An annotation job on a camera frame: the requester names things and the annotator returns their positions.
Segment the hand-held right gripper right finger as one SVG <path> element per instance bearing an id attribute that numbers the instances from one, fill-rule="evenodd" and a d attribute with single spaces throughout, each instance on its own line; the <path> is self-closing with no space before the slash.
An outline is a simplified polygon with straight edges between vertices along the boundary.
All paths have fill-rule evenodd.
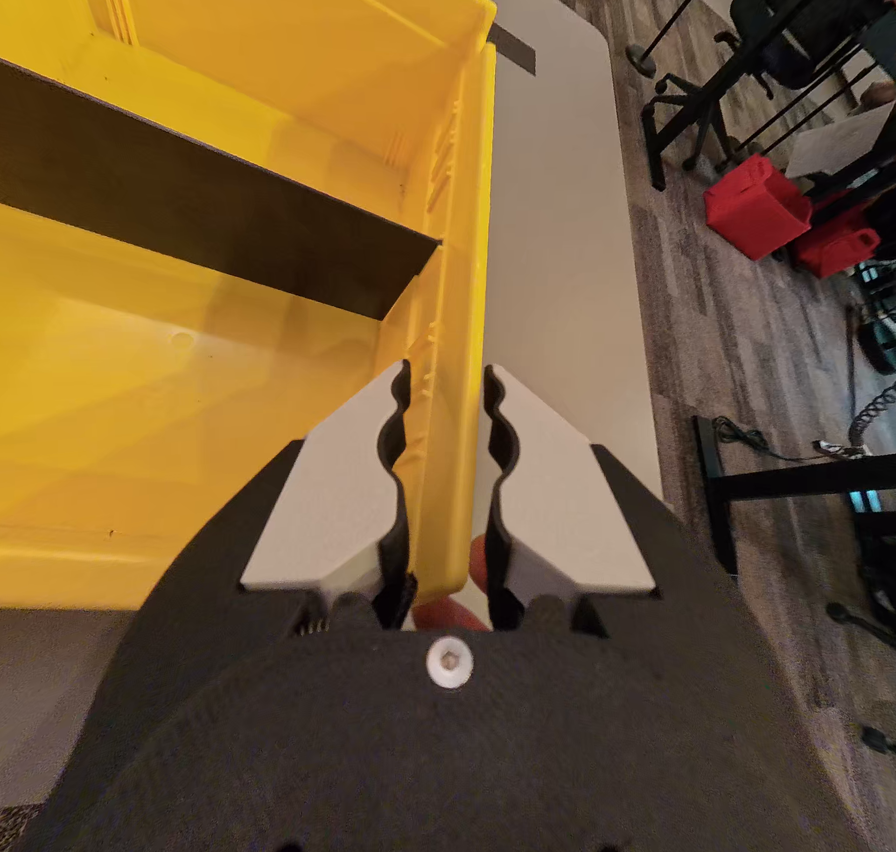
<path id="1" fill-rule="evenodd" d="M 488 575 L 517 601 L 656 589 L 591 445 L 502 366 L 485 371 L 488 451 L 500 474 L 487 525 Z"/>

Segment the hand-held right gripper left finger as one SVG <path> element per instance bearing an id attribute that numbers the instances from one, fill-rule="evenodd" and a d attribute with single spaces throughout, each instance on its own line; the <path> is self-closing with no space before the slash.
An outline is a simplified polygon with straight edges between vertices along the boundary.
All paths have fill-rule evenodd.
<path id="1" fill-rule="evenodd" d="M 241 577 L 250 591 L 376 596 L 409 568 L 405 493 L 410 364 L 393 363 L 303 440 Z"/>

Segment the yellow plastic bin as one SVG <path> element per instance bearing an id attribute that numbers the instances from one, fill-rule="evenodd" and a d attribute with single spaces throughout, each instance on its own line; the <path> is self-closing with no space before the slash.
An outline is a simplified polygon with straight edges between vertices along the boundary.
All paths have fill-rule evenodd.
<path id="1" fill-rule="evenodd" d="M 2 606 L 136 609 L 287 443 L 410 364 L 419 603 L 472 527 L 490 0 L 2 0 L 11 62 L 442 243 L 383 320 L 2 203 Z"/>

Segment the black desk frame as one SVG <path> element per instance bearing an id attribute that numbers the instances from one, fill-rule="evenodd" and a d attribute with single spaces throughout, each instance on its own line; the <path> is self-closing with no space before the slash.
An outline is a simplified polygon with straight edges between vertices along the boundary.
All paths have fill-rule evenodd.
<path id="1" fill-rule="evenodd" d="M 730 504 L 745 500 L 790 499 L 803 496 L 845 495 L 895 488 L 893 453 L 853 460 L 827 458 L 823 463 L 772 468 L 726 475 L 711 419 L 694 416 L 703 499 L 715 555 L 733 578 L 739 568 L 730 524 Z"/>

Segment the person's right hand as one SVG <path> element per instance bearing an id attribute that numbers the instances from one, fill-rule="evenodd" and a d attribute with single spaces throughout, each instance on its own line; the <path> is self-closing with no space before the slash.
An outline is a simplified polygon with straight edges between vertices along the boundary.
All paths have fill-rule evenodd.
<path id="1" fill-rule="evenodd" d="M 476 588 L 487 594 L 486 537 L 478 535 L 469 546 L 468 578 Z M 452 597 L 415 606 L 411 614 L 414 629 L 418 632 L 443 632 L 453 630 L 488 632 L 491 630 L 473 611 Z"/>

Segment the black office chair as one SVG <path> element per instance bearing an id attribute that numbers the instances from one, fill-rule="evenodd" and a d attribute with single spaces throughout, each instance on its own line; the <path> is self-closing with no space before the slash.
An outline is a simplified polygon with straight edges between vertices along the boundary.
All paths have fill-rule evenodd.
<path id="1" fill-rule="evenodd" d="M 728 57 L 702 83 L 667 72 L 655 80 L 653 96 L 641 111 L 644 148 L 652 187 L 666 190 L 664 155 L 687 130 L 696 129 L 693 148 L 682 163 L 692 171 L 710 134 L 718 142 L 719 167 L 736 160 L 745 143 L 733 145 L 722 111 L 725 96 L 752 78 L 768 99 L 774 84 L 805 92 L 837 70 L 857 49 L 875 62 L 894 62 L 894 0 L 732 0 L 732 30 L 715 34 Z"/>

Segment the black plastic bin divider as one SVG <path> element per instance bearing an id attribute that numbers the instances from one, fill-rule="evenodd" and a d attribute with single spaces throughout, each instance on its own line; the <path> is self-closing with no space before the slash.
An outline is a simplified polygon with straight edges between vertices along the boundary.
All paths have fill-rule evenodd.
<path id="1" fill-rule="evenodd" d="M 442 241 L 2 61 L 2 203 L 383 320 Z"/>

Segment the red floor container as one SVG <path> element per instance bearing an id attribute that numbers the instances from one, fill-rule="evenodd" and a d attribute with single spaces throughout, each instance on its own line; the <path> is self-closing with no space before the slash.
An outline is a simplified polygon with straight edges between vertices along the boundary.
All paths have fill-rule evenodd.
<path id="1" fill-rule="evenodd" d="M 812 202 L 759 154 L 702 194 L 705 222 L 750 261 L 760 261 L 809 231 Z"/>
<path id="2" fill-rule="evenodd" d="M 823 225 L 813 219 L 810 230 L 794 242 L 792 261 L 796 269 L 826 279 L 868 260 L 880 244 L 879 232 L 859 204 Z"/>

